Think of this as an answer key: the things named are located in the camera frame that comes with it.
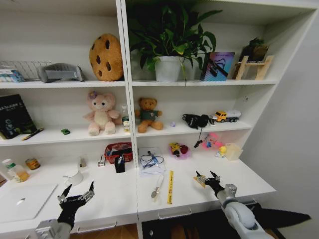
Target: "silver spoon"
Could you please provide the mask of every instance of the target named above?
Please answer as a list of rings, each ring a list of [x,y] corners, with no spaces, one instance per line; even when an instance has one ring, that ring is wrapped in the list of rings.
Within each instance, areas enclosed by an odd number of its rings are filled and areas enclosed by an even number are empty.
[[[155,190],[152,191],[152,194],[151,194],[151,197],[152,198],[155,198],[160,192],[160,186],[161,186],[161,183],[163,181],[163,178],[164,178],[164,175],[161,175],[158,179],[158,182],[156,183],[156,187],[155,187]]]

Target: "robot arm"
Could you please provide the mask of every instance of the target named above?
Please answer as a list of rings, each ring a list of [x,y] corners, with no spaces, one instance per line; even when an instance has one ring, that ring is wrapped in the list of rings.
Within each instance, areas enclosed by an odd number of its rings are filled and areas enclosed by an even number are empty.
[[[235,198],[237,187],[234,184],[220,185],[220,177],[212,171],[212,178],[197,173],[200,184],[209,185],[218,198],[229,224],[237,231],[241,239],[273,239],[256,221],[253,212]]]
[[[66,197],[71,186],[67,187],[61,196],[58,196],[62,208],[59,218],[42,221],[35,229],[39,239],[69,239],[70,232],[74,227],[76,211],[94,196],[93,182],[89,191],[83,195]]]

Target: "black book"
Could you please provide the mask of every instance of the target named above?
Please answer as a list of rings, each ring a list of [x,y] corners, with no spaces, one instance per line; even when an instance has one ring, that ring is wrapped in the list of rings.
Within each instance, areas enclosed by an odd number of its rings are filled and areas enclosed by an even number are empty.
[[[0,135],[2,137],[10,139],[36,130],[20,95],[0,97]]]

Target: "white mug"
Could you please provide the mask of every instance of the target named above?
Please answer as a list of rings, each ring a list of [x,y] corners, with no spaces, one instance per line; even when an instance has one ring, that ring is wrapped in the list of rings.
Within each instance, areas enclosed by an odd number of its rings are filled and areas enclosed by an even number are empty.
[[[78,185],[83,180],[83,175],[78,168],[68,171],[63,177],[67,178],[64,182],[66,186],[70,186],[70,184],[72,186]]]

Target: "red basket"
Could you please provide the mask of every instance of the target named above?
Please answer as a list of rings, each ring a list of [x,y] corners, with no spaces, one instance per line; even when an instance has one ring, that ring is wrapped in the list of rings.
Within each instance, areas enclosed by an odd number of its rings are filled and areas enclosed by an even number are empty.
[[[109,163],[114,163],[116,157],[119,157],[118,155],[113,155],[113,156],[107,156],[106,152],[111,151],[112,149],[116,150],[123,150],[126,148],[132,148],[131,143],[112,143],[106,146],[105,151],[104,151],[104,157],[106,160],[109,161]],[[125,162],[130,162],[133,159],[133,153],[124,153],[123,154]]]

